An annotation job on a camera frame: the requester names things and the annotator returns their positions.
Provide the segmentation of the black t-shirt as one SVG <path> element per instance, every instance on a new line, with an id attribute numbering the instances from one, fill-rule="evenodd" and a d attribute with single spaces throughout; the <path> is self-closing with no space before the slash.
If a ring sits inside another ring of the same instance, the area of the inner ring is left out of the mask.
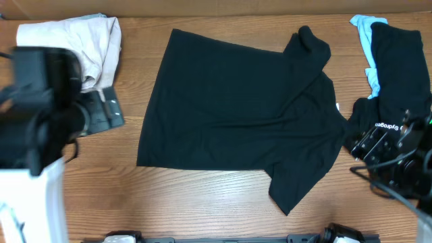
<path id="1" fill-rule="evenodd" d="M 331 169 L 348 123 L 307 26 L 282 52 L 175 29 L 146 108 L 137 165 L 263 170 L 285 214 Z"/>

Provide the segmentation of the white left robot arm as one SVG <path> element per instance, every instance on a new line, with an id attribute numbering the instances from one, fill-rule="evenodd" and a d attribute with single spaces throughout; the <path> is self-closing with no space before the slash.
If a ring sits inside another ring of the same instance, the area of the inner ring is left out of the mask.
<path id="1" fill-rule="evenodd" d="M 63 149 L 123 126 L 113 87 L 83 91 L 68 49 L 16 47 L 1 90 L 1 227 L 7 242 L 67 242 Z"/>

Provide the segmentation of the folded beige trousers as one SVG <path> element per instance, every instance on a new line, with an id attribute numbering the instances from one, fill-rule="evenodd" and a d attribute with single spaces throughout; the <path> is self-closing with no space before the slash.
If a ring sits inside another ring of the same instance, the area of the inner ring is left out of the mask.
<path id="1" fill-rule="evenodd" d="M 16 43 L 23 47 L 56 47 L 75 53 L 82 67 L 82 91 L 113 85 L 122 31 L 119 20 L 93 14 L 60 21 L 21 24 Z"/>

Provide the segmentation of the black logo shirt pile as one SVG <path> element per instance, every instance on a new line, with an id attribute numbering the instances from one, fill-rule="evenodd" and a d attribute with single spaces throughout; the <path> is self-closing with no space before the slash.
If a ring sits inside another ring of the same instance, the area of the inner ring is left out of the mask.
<path id="1" fill-rule="evenodd" d="M 348 120 L 350 135 L 345 147 L 351 151 L 362 133 L 378 127 L 393 143 L 400 137 L 405 112 L 425 117 L 431 111 L 431 84 L 421 33 L 375 22 L 371 24 L 371 51 L 380 91 L 372 99 L 359 98 Z"/>

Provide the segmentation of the light blue garment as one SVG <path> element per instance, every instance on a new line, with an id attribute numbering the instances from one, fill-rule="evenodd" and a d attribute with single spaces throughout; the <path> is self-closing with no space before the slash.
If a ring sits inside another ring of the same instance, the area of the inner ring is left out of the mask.
<path id="1" fill-rule="evenodd" d="M 375 22 L 388 24 L 386 18 L 377 18 L 375 16 L 355 15 L 350 19 L 350 23 L 357 27 L 360 44 L 367 59 L 369 67 L 364 70 L 367 77 L 369 86 L 371 87 L 371 94 L 368 99 L 373 99 L 379 95 L 380 85 L 377 75 L 377 68 L 372 54 L 372 29 L 371 25 Z"/>

